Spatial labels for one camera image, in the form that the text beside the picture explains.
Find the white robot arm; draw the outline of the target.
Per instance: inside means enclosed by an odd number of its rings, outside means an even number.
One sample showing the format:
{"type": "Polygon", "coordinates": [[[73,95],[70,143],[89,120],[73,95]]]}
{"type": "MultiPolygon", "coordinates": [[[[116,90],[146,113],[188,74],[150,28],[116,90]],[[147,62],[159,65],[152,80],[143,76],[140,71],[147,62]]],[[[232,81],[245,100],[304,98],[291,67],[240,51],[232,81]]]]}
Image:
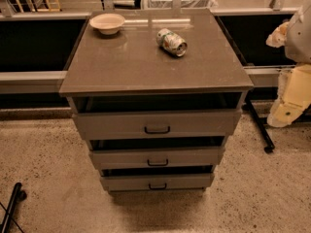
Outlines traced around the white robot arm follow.
{"type": "Polygon", "coordinates": [[[267,123],[286,127],[311,105],[311,2],[306,1],[289,21],[280,24],[267,38],[273,48],[285,48],[285,56],[295,63],[279,73],[277,99],[267,123]]]}

